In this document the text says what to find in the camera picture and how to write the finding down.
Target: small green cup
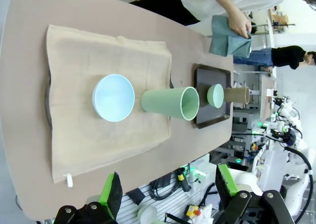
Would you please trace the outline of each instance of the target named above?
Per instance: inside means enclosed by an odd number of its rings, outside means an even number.
[[[146,91],[141,98],[146,112],[193,120],[199,108],[198,92],[193,87]]]

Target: light blue bowl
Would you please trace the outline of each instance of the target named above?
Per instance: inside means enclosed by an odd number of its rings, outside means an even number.
[[[109,75],[101,79],[92,94],[96,112],[110,122],[124,120],[132,112],[135,93],[132,84],[122,75]]]

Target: person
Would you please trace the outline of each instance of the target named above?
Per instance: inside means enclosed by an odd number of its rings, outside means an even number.
[[[289,65],[297,69],[300,65],[315,65],[316,52],[304,51],[297,45],[280,48],[266,48],[254,50],[249,58],[233,56],[234,64],[265,66],[265,71],[271,71],[273,66],[282,67]]]
[[[229,17],[232,30],[245,38],[251,32],[251,23],[244,12],[269,9],[283,0],[138,0],[131,4],[145,8],[185,26],[210,19],[213,15]],[[303,0],[315,4],[316,0]]]

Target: hand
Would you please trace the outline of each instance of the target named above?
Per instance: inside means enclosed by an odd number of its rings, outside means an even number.
[[[270,67],[265,68],[265,71],[267,71],[267,72],[272,72],[272,69],[273,69],[273,67],[270,66]]]
[[[236,8],[229,13],[229,27],[244,38],[251,32],[251,22],[240,9]]]

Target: jeans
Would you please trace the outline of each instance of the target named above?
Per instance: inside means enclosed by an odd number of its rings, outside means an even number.
[[[273,66],[272,56],[271,56],[271,48],[265,48],[261,50],[253,50],[250,53],[249,58],[244,58],[240,56],[234,57],[234,64],[239,65],[258,65],[265,66],[265,68],[269,66]]]

